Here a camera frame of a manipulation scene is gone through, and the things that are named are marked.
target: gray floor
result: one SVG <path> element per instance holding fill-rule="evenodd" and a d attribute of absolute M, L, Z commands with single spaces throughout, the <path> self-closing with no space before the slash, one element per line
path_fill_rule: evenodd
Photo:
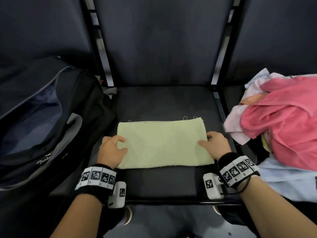
<path fill-rule="evenodd" d="M 116 227 L 105 238 L 181 238 L 194 232 L 203 238 L 256 237 L 247 227 L 232 225 L 210 205 L 133 206 L 128 225 Z"/>

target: person's leg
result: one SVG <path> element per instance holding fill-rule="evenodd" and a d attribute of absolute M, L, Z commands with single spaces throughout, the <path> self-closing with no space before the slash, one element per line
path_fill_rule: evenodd
<path fill-rule="evenodd" d="M 132 211 L 129 207 L 119 209 L 109 209 L 108 206 L 102 207 L 101 216 L 99 220 L 97 238 L 101 238 L 109 230 L 112 230 L 116 226 L 126 225 L 132 218 Z"/>

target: folded green cloth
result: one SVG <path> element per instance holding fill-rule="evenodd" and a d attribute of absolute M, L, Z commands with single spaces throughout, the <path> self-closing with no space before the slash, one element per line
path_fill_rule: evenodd
<path fill-rule="evenodd" d="M 117 147 L 128 148 L 120 169 L 214 163 L 208 152 L 198 145 L 198 140 L 207 140 L 201 118 L 119 123 L 118 135 L 126 142 L 118 142 Z"/>

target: white tracking device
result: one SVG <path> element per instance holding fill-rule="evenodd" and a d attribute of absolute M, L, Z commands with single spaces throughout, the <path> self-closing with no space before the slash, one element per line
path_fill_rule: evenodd
<path fill-rule="evenodd" d="M 221 188 L 222 182 L 219 180 L 218 176 L 213 173 L 207 173 L 204 174 L 203 179 L 207 196 L 210 200 L 222 199 L 224 197 L 220 194 L 223 191 Z"/>
<path fill-rule="evenodd" d="M 118 181 L 114 185 L 113 194 L 109 196 L 108 207 L 110 209 L 122 208 L 125 204 L 126 183 Z"/>

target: red fabric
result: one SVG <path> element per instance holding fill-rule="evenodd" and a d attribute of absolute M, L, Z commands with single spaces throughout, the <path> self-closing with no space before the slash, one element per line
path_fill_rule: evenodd
<path fill-rule="evenodd" d="M 317 171 L 317 77 L 275 78 L 260 88 L 269 94 L 242 113 L 243 132 L 255 139 L 270 130 L 277 160 Z"/>

